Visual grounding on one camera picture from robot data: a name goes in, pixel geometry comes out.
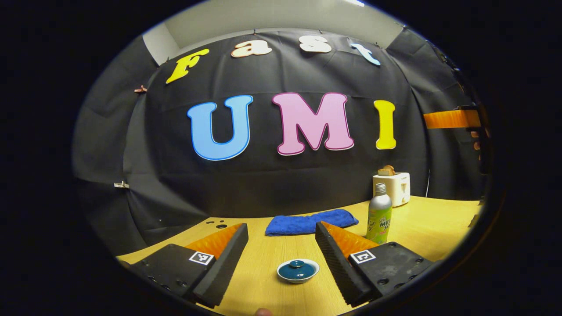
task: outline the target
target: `small bowl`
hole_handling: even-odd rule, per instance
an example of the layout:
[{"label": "small bowl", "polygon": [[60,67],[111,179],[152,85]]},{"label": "small bowl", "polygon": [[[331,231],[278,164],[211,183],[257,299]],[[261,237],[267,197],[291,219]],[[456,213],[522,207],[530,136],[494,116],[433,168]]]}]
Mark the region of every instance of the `small bowl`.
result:
[{"label": "small bowl", "polygon": [[[312,265],[312,267],[314,268],[314,273],[311,276],[309,276],[307,278],[304,278],[304,279],[288,279],[286,277],[283,277],[281,274],[279,274],[279,269],[281,269],[282,266],[284,266],[286,264],[289,264],[290,262],[295,261],[295,260],[300,260],[300,261],[302,261],[306,264]],[[277,276],[280,277],[283,280],[286,280],[287,282],[294,283],[294,284],[301,284],[301,283],[305,283],[306,281],[310,280],[313,276],[315,276],[318,273],[318,271],[320,271],[320,266],[318,265],[318,263],[316,263],[312,260],[309,260],[309,259],[291,259],[291,260],[288,260],[288,261],[285,261],[285,262],[281,263],[277,267]]]}]

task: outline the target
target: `white ceiling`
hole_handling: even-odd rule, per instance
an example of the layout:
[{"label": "white ceiling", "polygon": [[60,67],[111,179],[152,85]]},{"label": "white ceiling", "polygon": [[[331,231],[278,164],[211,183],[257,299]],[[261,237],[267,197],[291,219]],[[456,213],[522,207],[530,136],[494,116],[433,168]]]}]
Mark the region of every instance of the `white ceiling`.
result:
[{"label": "white ceiling", "polygon": [[345,0],[207,0],[172,16],[143,38],[162,64],[226,34],[266,28],[320,29],[386,48],[401,25],[368,4],[361,7]]}]

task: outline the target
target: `orange strip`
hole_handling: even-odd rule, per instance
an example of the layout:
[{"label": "orange strip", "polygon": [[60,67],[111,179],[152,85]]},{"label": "orange strip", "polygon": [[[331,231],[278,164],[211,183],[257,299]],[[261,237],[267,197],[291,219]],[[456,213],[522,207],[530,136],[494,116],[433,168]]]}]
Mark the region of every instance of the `orange strip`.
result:
[{"label": "orange strip", "polygon": [[185,248],[210,254],[218,259],[240,226],[242,226],[242,223],[222,229],[188,244]]},{"label": "orange strip", "polygon": [[480,127],[477,110],[452,110],[423,115],[428,129]]},{"label": "orange strip", "polygon": [[332,225],[326,222],[321,223],[334,238],[336,244],[342,251],[343,256],[346,257],[346,259],[350,256],[350,254],[354,254],[356,252],[378,246],[377,243],[368,240],[367,238],[355,235],[352,232],[348,232],[347,230],[336,225]]}]

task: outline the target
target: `bottle label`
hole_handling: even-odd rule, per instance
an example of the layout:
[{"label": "bottle label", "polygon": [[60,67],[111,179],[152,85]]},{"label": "bottle label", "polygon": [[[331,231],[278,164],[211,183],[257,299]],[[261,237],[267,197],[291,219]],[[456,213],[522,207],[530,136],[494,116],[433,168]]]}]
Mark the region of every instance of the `bottle label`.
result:
[{"label": "bottle label", "polygon": [[382,245],[387,242],[392,207],[384,210],[369,211],[367,222],[367,239]]}]

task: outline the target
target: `finger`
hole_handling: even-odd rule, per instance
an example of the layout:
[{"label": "finger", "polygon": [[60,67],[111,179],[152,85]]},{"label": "finger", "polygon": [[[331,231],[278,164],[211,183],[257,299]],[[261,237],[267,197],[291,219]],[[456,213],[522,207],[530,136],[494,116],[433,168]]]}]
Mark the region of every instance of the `finger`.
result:
[{"label": "finger", "polygon": [[273,316],[273,313],[267,308],[258,308],[255,316]]}]

